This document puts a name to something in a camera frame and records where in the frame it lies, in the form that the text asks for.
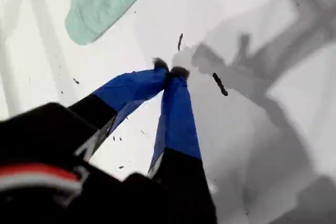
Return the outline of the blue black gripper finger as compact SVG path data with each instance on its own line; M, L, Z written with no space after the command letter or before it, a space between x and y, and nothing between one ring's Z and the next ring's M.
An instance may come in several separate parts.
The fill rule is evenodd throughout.
M150 165L168 223L217 223L196 132L189 71L173 67L164 88Z
M83 142L75 154L89 160L132 112L163 90L168 75L167 64L155 58L153 69L121 74L71 105L72 112L97 129L97 133Z

